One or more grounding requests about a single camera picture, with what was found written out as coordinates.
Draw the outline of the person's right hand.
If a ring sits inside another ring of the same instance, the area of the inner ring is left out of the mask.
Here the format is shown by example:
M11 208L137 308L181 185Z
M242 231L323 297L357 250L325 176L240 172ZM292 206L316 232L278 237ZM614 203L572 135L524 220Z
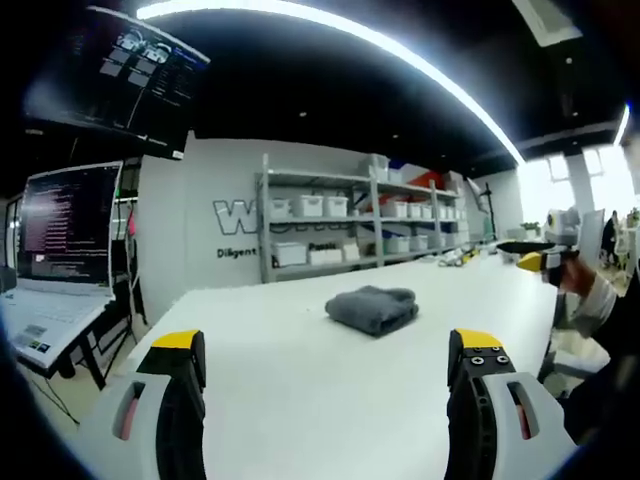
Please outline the person's right hand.
M562 264L560 288L586 298L595 283L596 272L579 257L567 258Z

